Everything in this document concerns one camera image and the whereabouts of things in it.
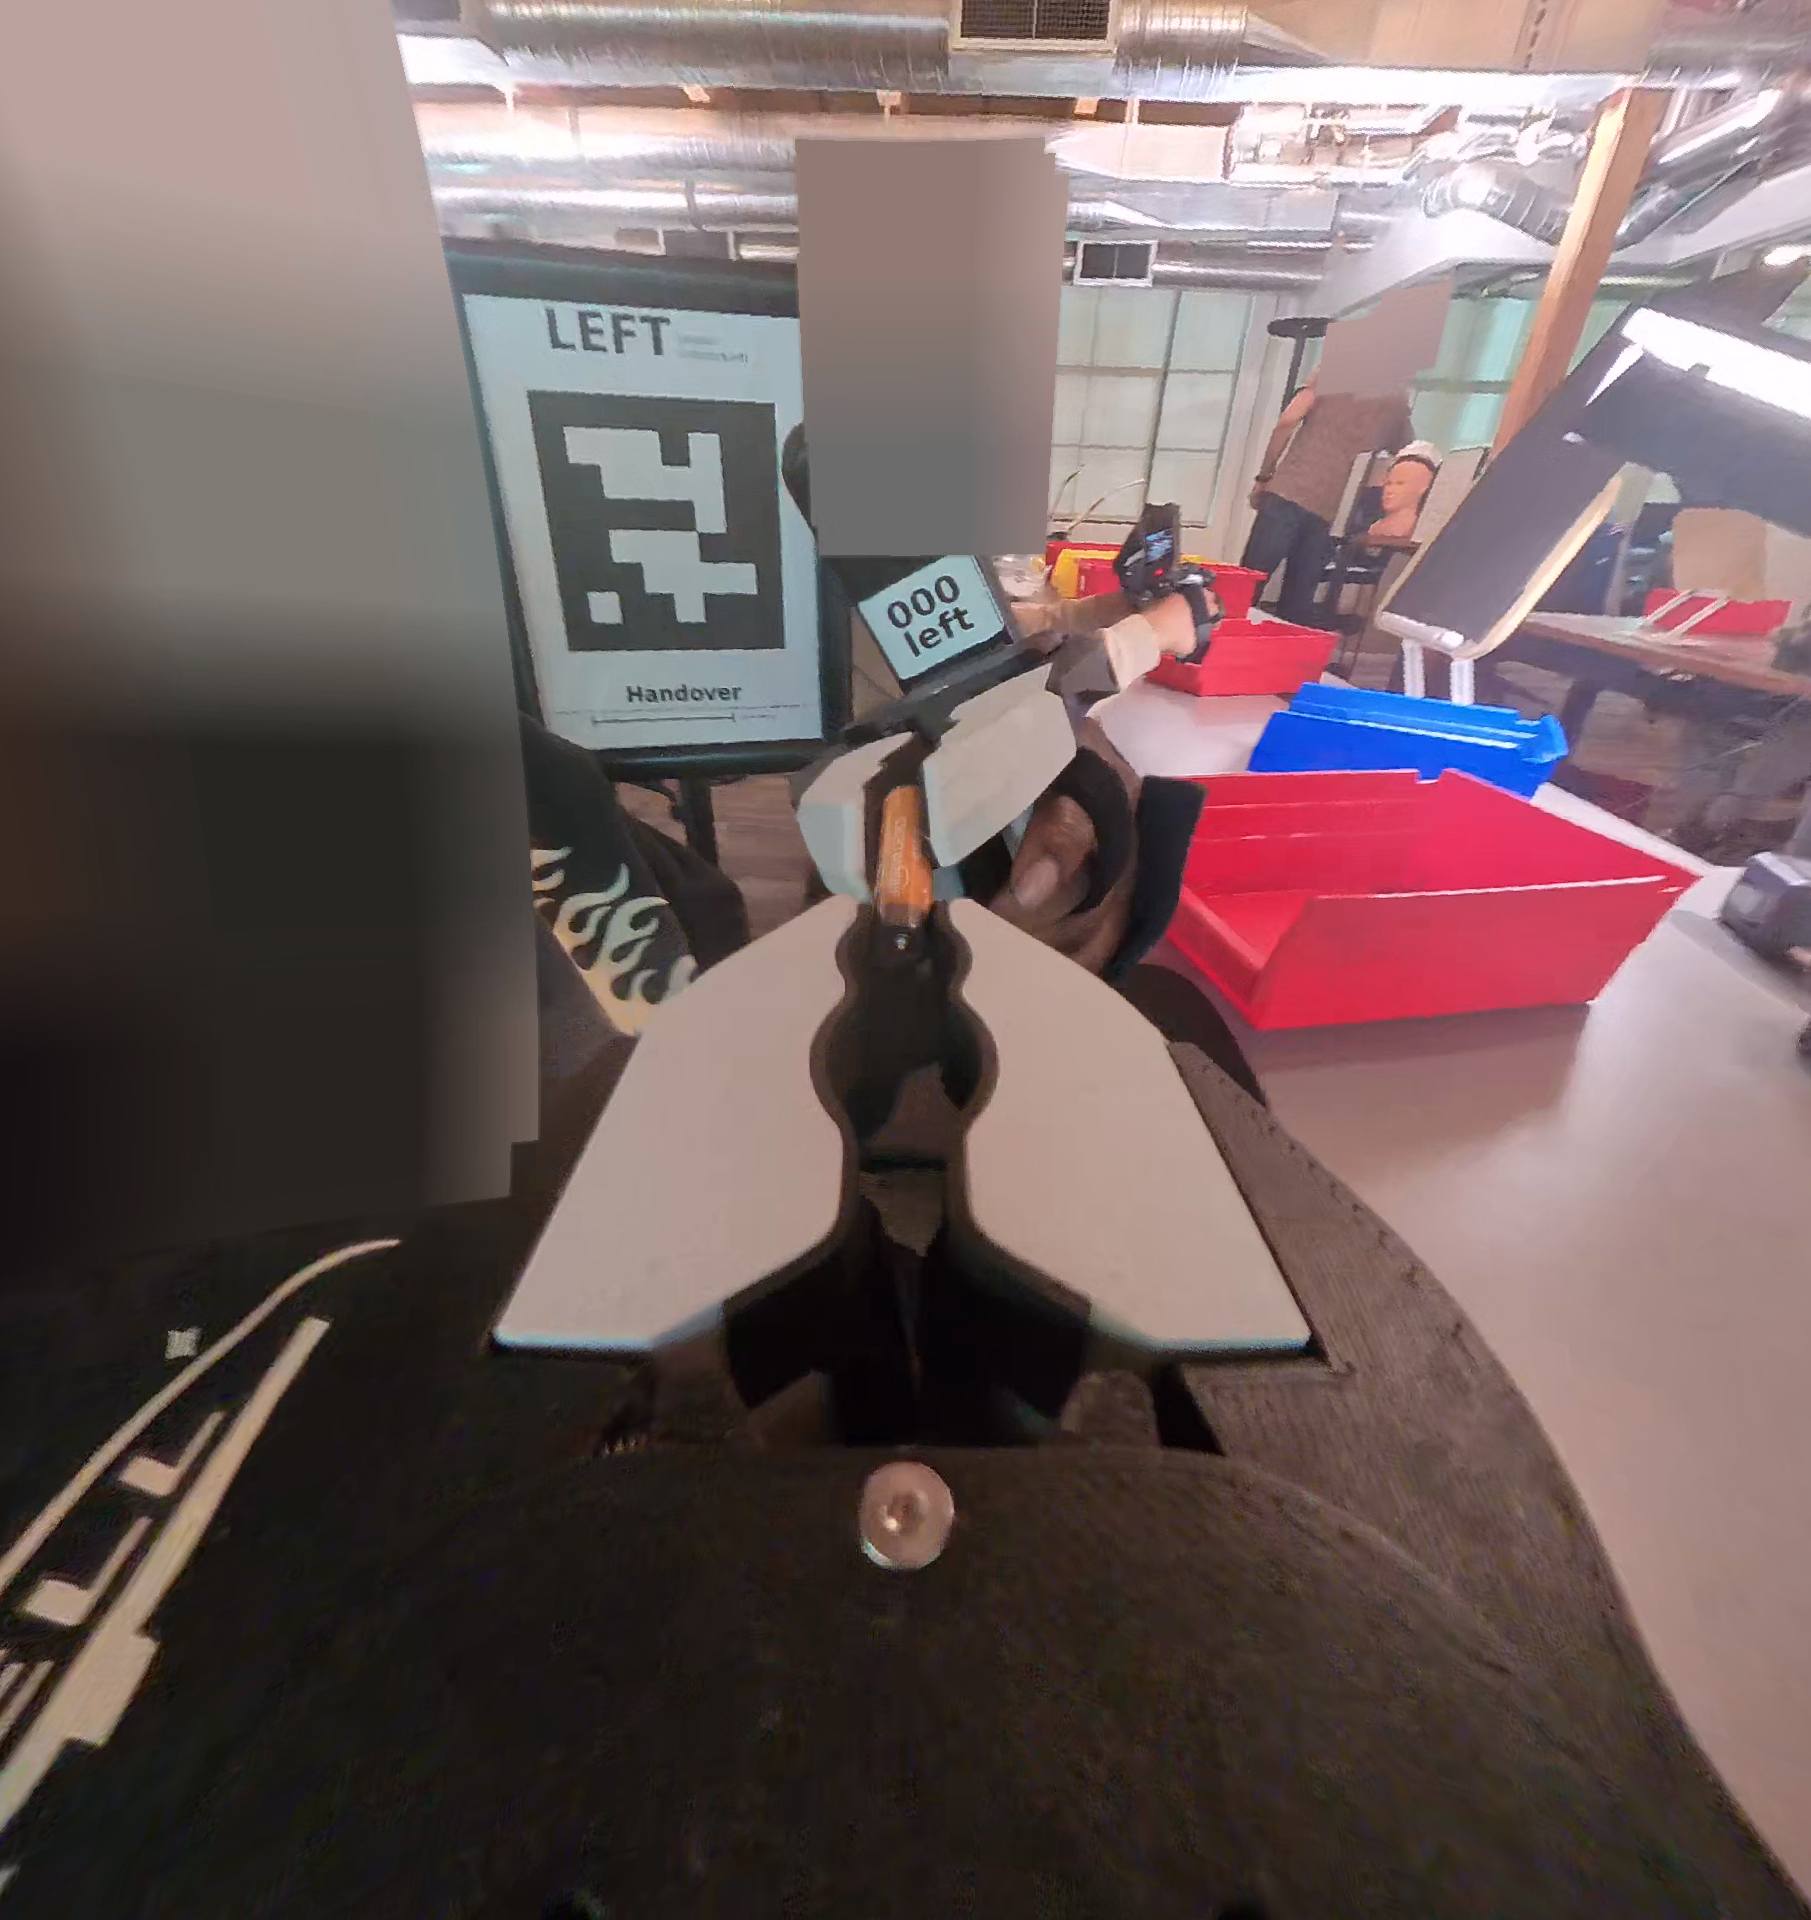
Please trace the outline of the black framed marker sign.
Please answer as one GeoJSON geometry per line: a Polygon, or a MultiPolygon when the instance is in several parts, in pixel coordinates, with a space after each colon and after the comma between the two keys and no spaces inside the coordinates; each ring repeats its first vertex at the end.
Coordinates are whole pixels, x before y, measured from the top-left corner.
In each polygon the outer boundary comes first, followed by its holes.
{"type": "Polygon", "coordinates": [[[522,707],[612,780],[789,775],[851,718],[851,615],[781,479],[797,270],[446,243],[522,707]]]}

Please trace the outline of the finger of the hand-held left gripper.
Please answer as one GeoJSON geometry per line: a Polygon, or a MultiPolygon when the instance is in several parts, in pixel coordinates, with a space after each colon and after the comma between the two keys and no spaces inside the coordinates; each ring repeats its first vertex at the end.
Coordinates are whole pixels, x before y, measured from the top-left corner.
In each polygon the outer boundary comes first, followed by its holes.
{"type": "Polygon", "coordinates": [[[957,900],[966,857],[1025,823],[1078,754],[1075,721],[1049,673],[1022,673],[963,701],[924,700],[924,836],[934,900],[957,900]]]}
{"type": "Polygon", "coordinates": [[[871,900],[882,809],[899,785],[915,785],[922,738],[869,738],[836,747],[794,775],[794,813],[823,889],[871,900]]]}

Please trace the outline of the dark panel on stand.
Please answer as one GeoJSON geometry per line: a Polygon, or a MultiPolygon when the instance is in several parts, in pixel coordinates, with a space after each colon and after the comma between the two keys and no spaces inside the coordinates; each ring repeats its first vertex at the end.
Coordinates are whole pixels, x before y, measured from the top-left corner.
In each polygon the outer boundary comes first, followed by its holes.
{"type": "Polygon", "coordinates": [[[1475,701],[1475,665],[1542,603],[1610,515],[1624,461],[1537,417],[1476,479],[1372,612],[1408,697],[1475,701]]]}

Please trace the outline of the blue storage bin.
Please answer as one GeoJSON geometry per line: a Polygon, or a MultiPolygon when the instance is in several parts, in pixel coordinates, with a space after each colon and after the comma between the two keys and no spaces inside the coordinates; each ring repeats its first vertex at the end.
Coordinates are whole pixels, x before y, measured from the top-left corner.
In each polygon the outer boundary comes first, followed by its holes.
{"type": "Polygon", "coordinates": [[[1277,710],[1251,747],[1253,775],[1467,775],[1520,799],[1537,795],[1564,755],[1553,713],[1460,705],[1394,692],[1312,682],[1277,710]]]}

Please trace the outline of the black printed shirt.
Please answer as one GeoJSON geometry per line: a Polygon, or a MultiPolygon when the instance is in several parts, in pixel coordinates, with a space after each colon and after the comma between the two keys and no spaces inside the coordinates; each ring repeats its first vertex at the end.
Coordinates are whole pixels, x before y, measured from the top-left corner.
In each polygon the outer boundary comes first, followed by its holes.
{"type": "Polygon", "coordinates": [[[460,1784],[460,1605],[527,1604],[622,1364],[493,1325],[651,1016],[739,888],[524,724],[543,1116],[504,1198],[0,1258],[0,1917],[544,1917],[562,1789],[460,1784]]]}

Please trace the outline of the ceiling air vent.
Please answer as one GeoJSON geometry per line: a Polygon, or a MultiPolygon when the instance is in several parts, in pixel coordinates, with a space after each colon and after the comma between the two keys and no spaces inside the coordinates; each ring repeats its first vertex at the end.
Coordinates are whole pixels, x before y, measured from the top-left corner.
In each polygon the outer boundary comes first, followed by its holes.
{"type": "Polygon", "coordinates": [[[1107,59],[1114,3],[954,3],[949,46],[956,54],[1107,59]]]}

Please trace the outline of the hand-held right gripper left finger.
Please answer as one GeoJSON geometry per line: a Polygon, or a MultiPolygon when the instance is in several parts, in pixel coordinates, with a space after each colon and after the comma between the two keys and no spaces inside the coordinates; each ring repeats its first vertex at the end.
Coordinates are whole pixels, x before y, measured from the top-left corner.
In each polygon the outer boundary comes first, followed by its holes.
{"type": "Polygon", "coordinates": [[[813,1074],[857,925],[831,898],[651,1019],[494,1323],[506,1350],[649,1357],[716,1331],[845,1211],[845,1136],[813,1074]]]}

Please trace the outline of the wood edged office desk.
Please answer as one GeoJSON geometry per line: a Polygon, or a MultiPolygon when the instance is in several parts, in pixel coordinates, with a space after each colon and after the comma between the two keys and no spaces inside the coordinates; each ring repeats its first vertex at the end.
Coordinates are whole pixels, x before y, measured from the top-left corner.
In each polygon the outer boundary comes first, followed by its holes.
{"type": "Polygon", "coordinates": [[[1620,615],[1536,612],[1493,653],[1589,681],[1601,668],[1722,684],[1811,704],[1811,678],[1782,671],[1769,639],[1669,636],[1620,615]]]}

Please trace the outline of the silver air duct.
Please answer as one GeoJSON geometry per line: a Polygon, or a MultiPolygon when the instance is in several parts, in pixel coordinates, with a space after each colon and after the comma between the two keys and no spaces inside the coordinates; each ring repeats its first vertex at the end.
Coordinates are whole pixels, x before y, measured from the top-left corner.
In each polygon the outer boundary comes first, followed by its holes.
{"type": "MultiPolygon", "coordinates": [[[[865,81],[930,79],[960,57],[954,3],[546,3],[459,4],[497,52],[598,64],[767,75],[840,70],[865,81]]],[[[1114,3],[1111,66],[1194,79],[1236,64],[1597,71],[1637,66],[1663,4],[1645,3],[1114,3]]]]}

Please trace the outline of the large red storage bin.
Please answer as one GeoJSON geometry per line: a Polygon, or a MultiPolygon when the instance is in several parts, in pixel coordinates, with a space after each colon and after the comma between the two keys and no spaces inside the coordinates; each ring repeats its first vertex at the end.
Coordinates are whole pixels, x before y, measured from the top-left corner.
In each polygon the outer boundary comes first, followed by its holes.
{"type": "Polygon", "coordinates": [[[1586,1007],[1697,879],[1460,773],[1204,794],[1166,946],[1259,1034],[1586,1007]]]}

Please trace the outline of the lit studio light panel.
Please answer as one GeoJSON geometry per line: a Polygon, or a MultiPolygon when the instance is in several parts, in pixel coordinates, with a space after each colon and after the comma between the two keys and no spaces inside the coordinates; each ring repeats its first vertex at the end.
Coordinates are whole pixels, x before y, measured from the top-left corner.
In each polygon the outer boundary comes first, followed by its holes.
{"type": "Polygon", "coordinates": [[[1593,354],[1575,443],[1658,473],[1685,508],[1811,541],[1811,346],[1644,305],[1593,354]]]}

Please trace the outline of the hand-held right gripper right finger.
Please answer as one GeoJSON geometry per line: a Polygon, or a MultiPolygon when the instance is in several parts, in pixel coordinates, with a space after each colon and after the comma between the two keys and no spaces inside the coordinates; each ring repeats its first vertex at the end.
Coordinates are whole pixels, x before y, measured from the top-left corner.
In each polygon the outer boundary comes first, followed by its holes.
{"type": "Polygon", "coordinates": [[[1139,1357],[1299,1355],[1308,1322],[1174,1058],[1115,990],[972,900],[966,1223],[1139,1357]]]}

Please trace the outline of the person's left hand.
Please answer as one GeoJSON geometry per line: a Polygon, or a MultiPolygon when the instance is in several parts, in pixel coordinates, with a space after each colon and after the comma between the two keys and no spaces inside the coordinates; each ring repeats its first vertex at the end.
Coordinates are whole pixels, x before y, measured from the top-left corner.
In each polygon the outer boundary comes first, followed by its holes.
{"type": "Polygon", "coordinates": [[[1042,798],[988,910],[1047,947],[1084,947],[1095,921],[1084,898],[1098,851],[1098,833],[1084,808],[1068,795],[1042,798]]]}

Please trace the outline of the pale wooden board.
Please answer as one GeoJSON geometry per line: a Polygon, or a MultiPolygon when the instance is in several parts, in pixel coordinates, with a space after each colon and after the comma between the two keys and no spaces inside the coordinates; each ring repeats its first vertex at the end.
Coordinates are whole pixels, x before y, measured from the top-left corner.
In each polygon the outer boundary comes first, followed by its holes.
{"type": "Polygon", "coordinates": [[[1791,603],[1811,586],[1811,541],[1753,514],[1684,508],[1670,519],[1669,570],[1681,592],[1791,603]]]}

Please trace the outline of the mannequin head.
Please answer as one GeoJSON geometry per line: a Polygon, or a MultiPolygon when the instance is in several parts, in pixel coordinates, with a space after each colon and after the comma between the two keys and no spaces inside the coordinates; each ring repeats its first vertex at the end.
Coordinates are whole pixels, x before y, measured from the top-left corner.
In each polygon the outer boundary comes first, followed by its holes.
{"type": "Polygon", "coordinates": [[[1409,544],[1443,466],[1443,453],[1429,443],[1398,449],[1377,489],[1377,514],[1360,538],[1369,544],[1409,544]]]}

